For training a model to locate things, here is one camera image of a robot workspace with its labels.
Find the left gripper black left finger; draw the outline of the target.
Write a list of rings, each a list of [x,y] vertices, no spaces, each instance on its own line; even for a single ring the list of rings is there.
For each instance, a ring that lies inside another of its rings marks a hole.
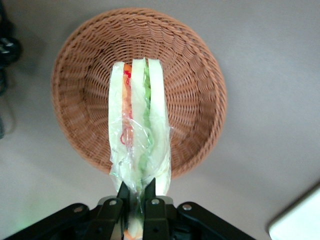
[[[122,240],[130,191],[121,183],[116,196],[102,198],[90,210],[71,204],[8,236],[7,240]]]

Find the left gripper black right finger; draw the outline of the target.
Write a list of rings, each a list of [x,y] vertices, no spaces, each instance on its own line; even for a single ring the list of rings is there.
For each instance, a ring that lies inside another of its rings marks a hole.
[[[145,240],[251,240],[253,237],[201,205],[186,201],[175,207],[170,197],[156,195],[156,179],[145,188]]]

